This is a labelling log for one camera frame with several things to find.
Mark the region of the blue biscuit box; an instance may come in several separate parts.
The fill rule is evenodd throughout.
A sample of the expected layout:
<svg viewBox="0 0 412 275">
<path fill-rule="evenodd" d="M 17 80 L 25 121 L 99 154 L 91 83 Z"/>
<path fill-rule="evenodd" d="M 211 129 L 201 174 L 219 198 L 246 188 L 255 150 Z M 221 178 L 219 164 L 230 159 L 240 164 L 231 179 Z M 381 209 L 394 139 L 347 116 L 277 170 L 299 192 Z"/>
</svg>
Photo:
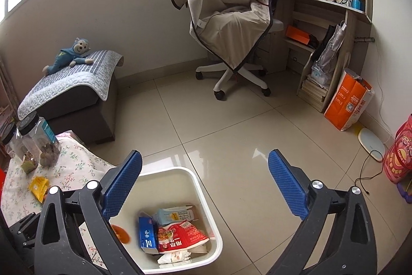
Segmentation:
<svg viewBox="0 0 412 275">
<path fill-rule="evenodd" d="M 158 228 L 154 219 L 144 212 L 138 215 L 138 234 L 140 248 L 147 254 L 158 255 Z"/>
</svg>

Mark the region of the red white snack bag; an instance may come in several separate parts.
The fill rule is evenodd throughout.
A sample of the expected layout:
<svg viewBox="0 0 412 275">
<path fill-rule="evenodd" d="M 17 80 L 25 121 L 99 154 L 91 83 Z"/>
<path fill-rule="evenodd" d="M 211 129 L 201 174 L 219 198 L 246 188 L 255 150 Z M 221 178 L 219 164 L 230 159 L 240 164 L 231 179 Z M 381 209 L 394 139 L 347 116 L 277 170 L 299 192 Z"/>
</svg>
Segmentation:
<svg viewBox="0 0 412 275">
<path fill-rule="evenodd" d="M 210 240 L 190 221 L 160 227 L 157 237 L 159 253 L 189 250 L 202 246 Z"/>
</svg>

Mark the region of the white plastic trash bin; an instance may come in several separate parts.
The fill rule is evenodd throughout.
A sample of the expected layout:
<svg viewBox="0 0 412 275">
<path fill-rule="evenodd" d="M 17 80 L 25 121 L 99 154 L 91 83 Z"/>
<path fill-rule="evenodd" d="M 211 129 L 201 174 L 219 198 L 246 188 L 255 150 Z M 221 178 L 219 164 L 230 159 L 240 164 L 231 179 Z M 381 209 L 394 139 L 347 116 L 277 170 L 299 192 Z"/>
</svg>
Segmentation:
<svg viewBox="0 0 412 275">
<path fill-rule="evenodd" d="M 195 226 L 210 238 L 206 243 L 207 252 L 192 255 L 186 262 L 161 266 L 156 256 L 145 253 L 139 247 L 138 215 L 142 212 L 152 215 L 157 209 L 185 204 L 192 204 L 198 211 L 200 218 Z M 124 247 L 144 274 L 197 270 L 216 261 L 223 250 L 222 237 L 197 176 L 184 167 L 140 175 L 118 215 L 113 216 L 110 223 L 125 229 L 129 234 L 131 241 Z"/>
</svg>

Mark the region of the yellow snack packet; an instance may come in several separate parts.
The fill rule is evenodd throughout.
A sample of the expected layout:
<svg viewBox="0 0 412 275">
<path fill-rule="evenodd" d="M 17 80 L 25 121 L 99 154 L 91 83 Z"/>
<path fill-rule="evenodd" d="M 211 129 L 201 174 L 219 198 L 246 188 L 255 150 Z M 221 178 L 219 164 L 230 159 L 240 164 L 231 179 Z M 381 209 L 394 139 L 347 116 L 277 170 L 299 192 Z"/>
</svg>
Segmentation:
<svg viewBox="0 0 412 275">
<path fill-rule="evenodd" d="M 40 203 L 45 201 L 49 187 L 50 181 L 46 177 L 40 176 L 34 177 L 29 184 L 30 192 Z"/>
</svg>

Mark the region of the orange peel piece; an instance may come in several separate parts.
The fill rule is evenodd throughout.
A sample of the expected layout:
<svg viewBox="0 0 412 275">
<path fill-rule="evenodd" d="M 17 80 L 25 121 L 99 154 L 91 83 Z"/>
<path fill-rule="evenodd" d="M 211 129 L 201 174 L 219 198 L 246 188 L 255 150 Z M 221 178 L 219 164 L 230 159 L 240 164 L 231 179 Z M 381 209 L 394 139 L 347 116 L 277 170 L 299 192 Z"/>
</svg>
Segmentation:
<svg viewBox="0 0 412 275">
<path fill-rule="evenodd" d="M 117 236 L 118 240 L 120 240 L 121 243 L 123 244 L 128 244 L 131 240 L 129 234 L 127 233 L 127 231 L 125 231 L 123 228 L 121 228 L 120 226 L 116 226 L 116 225 L 111 225 L 111 228 L 113 229 L 113 231 L 115 232 L 115 235 Z"/>
</svg>

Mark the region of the floral tablecloth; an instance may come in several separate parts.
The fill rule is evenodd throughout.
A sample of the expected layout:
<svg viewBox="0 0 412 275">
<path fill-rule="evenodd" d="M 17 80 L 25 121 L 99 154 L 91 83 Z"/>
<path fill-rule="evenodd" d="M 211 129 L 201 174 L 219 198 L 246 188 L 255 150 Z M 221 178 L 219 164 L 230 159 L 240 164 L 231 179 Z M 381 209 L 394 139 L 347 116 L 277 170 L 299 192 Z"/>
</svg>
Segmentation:
<svg viewBox="0 0 412 275">
<path fill-rule="evenodd" d="M 37 214 L 42 203 L 29 190 L 34 177 L 45 177 L 62 191 L 81 189 L 90 180 L 100 180 L 113 166 L 92 154 L 68 133 L 57 137 L 60 155 L 51 167 L 42 165 L 27 174 L 17 159 L 12 159 L 1 196 L 1 211 L 11 226 L 31 212 Z"/>
</svg>

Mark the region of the right clear jar black lid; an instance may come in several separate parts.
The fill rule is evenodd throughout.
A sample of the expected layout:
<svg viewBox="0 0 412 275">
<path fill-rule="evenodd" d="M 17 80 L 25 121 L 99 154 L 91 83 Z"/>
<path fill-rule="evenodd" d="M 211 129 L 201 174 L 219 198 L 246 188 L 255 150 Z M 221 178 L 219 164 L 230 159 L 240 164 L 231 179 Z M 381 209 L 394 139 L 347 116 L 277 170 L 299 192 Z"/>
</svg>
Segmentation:
<svg viewBox="0 0 412 275">
<path fill-rule="evenodd" d="M 60 155 L 60 143 L 47 121 L 37 112 L 28 114 L 19 125 L 25 147 L 43 167 L 52 167 Z"/>
</svg>

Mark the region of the clear jar black lid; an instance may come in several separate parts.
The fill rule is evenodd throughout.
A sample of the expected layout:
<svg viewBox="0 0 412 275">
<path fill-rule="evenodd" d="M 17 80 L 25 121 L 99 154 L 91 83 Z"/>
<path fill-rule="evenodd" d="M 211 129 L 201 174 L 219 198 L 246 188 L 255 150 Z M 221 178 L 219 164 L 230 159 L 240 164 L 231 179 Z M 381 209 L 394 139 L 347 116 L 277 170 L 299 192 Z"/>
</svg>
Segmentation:
<svg viewBox="0 0 412 275">
<path fill-rule="evenodd" d="M 26 148 L 23 138 L 14 122 L 9 123 L 1 136 L 1 143 L 6 149 L 6 153 L 20 164 L 25 174 L 34 171 L 38 163 L 33 154 Z"/>
<path fill-rule="evenodd" d="M 19 125 L 25 147 L 43 167 L 52 167 L 60 155 L 60 143 L 47 121 L 37 112 L 28 114 Z"/>
</svg>

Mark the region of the left clear jar black lid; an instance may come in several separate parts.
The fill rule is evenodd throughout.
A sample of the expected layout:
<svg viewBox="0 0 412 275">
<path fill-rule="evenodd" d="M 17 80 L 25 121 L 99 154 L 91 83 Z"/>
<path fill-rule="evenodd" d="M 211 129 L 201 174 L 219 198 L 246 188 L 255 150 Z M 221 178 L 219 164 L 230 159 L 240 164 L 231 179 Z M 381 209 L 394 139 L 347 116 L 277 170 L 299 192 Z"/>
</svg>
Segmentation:
<svg viewBox="0 0 412 275">
<path fill-rule="evenodd" d="M 14 122 L 9 123 L 1 136 L 1 143 L 6 149 L 6 153 L 20 164 L 25 174 L 34 171 L 38 163 L 33 154 L 26 148 L 23 138 Z"/>
</svg>

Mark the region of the red patterned bag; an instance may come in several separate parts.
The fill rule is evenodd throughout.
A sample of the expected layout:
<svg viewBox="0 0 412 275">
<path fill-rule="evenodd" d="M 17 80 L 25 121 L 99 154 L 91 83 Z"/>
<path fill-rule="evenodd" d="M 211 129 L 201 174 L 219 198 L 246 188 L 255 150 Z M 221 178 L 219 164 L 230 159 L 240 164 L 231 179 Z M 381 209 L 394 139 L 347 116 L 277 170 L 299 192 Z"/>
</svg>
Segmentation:
<svg viewBox="0 0 412 275">
<path fill-rule="evenodd" d="M 383 171 L 397 184 L 411 171 L 412 124 L 411 115 L 395 134 L 392 146 L 383 158 Z"/>
</svg>

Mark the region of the white round scale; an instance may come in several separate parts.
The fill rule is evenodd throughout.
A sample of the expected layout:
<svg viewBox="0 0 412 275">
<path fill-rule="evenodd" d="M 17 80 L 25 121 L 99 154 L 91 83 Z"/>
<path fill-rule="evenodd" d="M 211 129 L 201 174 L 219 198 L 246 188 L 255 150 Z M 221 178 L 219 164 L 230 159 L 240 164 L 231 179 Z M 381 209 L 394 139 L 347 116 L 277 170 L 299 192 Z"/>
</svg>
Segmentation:
<svg viewBox="0 0 412 275">
<path fill-rule="evenodd" d="M 357 136 L 364 150 L 377 162 L 382 162 L 385 146 L 381 140 L 368 128 L 362 128 Z"/>
</svg>

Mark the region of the small light blue box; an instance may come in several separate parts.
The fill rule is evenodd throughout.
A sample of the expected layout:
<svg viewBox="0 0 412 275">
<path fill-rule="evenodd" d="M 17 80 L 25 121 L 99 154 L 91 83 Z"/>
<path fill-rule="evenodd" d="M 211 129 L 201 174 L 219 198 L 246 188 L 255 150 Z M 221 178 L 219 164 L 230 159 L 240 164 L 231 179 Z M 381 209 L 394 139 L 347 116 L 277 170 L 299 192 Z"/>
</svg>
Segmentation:
<svg viewBox="0 0 412 275">
<path fill-rule="evenodd" d="M 153 219 L 159 226 L 167 226 L 182 221 L 197 221 L 198 213 L 193 205 L 184 205 L 159 209 L 154 214 Z"/>
</svg>

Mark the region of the crumpled white tissue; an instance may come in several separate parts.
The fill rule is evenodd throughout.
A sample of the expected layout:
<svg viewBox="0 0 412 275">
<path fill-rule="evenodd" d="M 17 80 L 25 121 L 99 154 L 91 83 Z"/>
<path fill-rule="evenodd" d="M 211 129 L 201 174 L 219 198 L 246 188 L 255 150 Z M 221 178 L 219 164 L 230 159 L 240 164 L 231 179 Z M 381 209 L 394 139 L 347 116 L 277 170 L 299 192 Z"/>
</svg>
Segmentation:
<svg viewBox="0 0 412 275">
<path fill-rule="evenodd" d="M 157 259 L 157 263 L 159 265 L 173 264 L 173 263 L 187 261 L 190 259 L 190 257 L 191 257 L 191 252 L 188 250 L 174 251 L 174 252 L 164 253 L 159 259 Z"/>
</svg>

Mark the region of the orange paper bag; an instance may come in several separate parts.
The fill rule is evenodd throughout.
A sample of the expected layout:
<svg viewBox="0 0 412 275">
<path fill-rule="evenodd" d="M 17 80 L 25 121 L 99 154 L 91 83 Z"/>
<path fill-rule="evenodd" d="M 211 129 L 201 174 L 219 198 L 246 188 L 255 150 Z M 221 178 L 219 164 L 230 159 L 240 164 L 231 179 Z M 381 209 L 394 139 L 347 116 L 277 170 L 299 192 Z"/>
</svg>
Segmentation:
<svg viewBox="0 0 412 275">
<path fill-rule="evenodd" d="M 358 121 L 373 97 L 372 86 L 360 75 L 344 68 L 324 116 L 335 128 L 345 131 Z"/>
</svg>

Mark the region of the quilted blue white blanket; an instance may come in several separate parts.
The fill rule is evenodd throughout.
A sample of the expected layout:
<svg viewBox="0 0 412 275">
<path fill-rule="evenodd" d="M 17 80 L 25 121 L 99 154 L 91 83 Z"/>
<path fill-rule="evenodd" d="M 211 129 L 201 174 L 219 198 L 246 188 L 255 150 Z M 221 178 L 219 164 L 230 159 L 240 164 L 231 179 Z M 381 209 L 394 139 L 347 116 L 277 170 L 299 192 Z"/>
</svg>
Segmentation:
<svg viewBox="0 0 412 275">
<path fill-rule="evenodd" d="M 93 89 L 102 101 L 106 101 L 112 75 L 116 67 L 123 66 L 124 57 L 112 50 L 100 50 L 92 52 L 91 58 L 93 58 L 91 65 L 66 67 L 42 78 L 19 105 L 18 118 L 22 120 L 53 98 L 78 86 Z"/>
</svg>

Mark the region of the silver foil bag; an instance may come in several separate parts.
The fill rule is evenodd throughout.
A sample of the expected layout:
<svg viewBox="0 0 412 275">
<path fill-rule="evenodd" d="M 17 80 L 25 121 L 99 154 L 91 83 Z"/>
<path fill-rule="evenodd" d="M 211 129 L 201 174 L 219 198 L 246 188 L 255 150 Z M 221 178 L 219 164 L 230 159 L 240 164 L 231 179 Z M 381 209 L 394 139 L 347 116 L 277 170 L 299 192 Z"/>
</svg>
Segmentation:
<svg viewBox="0 0 412 275">
<path fill-rule="evenodd" d="M 317 85 L 328 88 L 337 64 L 338 51 L 344 41 L 347 25 L 340 22 L 338 25 L 329 25 L 327 33 L 311 57 L 313 61 L 311 78 Z"/>
</svg>

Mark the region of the blue monkey plush toy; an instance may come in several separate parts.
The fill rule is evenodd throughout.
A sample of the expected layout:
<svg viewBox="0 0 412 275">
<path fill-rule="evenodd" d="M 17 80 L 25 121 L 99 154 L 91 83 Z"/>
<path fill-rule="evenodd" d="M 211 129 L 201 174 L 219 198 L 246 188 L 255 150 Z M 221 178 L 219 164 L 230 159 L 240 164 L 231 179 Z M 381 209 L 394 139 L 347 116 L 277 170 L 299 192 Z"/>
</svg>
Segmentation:
<svg viewBox="0 0 412 275">
<path fill-rule="evenodd" d="M 52 65 L 47 65 L 42 72 L 45 76 L 52 75 L 63 68 L 74 67 L 78 64 L 91 65 L 94 60 L 89 56 L 83 57 L 84 54 L 90 51 L 90 45 L 85 38 L 76 38 L 72 47 L 61 49 Z"/>
</svg>

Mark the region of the beige blanket on chair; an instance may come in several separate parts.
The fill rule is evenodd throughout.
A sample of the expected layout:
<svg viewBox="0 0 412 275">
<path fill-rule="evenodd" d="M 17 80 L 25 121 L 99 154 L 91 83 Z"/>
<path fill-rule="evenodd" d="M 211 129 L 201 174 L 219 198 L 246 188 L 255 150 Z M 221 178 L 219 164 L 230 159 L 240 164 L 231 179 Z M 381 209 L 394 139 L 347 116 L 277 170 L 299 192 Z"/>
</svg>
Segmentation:
<svg viewBox="0 0 412 275">
<path fill-rule="evenodd" d="M 273 25 L 270 0 L 171 0 L 190 12 L 190 35 L 238 71 Z"/>
</svg>

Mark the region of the wooden desk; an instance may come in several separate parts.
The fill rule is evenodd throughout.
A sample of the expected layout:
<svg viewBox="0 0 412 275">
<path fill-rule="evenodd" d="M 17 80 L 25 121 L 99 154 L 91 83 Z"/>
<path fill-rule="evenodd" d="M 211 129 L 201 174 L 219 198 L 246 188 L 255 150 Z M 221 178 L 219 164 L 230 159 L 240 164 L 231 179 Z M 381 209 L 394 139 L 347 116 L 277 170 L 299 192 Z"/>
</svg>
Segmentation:
<svg viewBox="0 0 412 275">
<path fill-rule="evenodd" d="M 319 112 L 328 107 L 344 68 L 359 73 L 366 56 L 372 21 L 368 0 L 271 0 L 274 18 L 284 29 L 270 33 L 259 44 L 253 59 L 269 72 L 293 70 L 301 75 L 297 96 Z M 322 53 L 334 31 L 343 27 L 344 38 L 332 60 L 328 82 L 313 80 L 312 65 Z"/>
</svg>

